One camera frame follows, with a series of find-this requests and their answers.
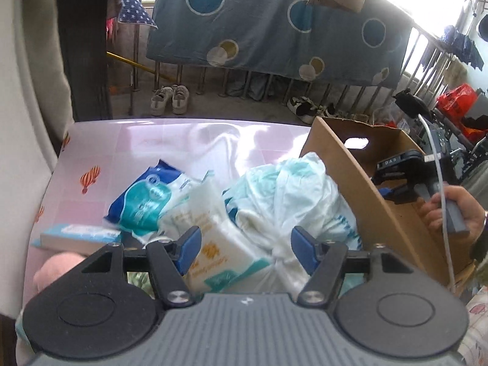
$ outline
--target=screw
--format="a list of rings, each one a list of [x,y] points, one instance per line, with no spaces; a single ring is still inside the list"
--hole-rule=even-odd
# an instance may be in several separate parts
[[[302,300],[308,304],[318,304],[323,302],[325,297],[318,290],[308,290],[302,293]]]
[[[184,290],[173,290],[169,292],[168,300],[173,304],[185,304],[190,301],[190,294]]]

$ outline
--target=blue package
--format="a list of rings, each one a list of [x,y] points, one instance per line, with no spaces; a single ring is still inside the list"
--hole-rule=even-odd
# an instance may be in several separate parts
[[[120,228],[143,236],[158,231],[158,219],[175,206],[199,181],[159,160],[110,205],[105,218]]]

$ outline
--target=pink tablecloth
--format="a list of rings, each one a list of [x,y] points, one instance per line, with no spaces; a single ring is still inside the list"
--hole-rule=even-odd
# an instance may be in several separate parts
[[[31,240],[54,224],[101,225],[115,198],[159,159],[195,178],[213,170],[226,188],[249,168],[297,157],[309,130],[294,125],[183,118],[76,123],[65,139]],[[90,182],[97,173],[84,194],[81,181]],[[24,304],[33,295],[34,273],[52,254],[29,247]]]

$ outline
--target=blue gripper pad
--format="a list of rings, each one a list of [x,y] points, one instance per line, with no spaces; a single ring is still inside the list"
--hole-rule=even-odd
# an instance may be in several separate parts
[[[308,275],[312,275],[320,264],[315,253],[318,242],[303,229],[296,226],[291,230],[291,249]]]
[[[179,255],[174,265],[181,275],[185,275],[202,247],[202,232],[199,227],[191,227],[176,244],[179,247]]]

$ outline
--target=star print fabric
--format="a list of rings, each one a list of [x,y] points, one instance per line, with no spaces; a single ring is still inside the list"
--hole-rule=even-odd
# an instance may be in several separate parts
[[[122,0],[119,22],[148,25],[156,29],[158,28],[139,0]]]

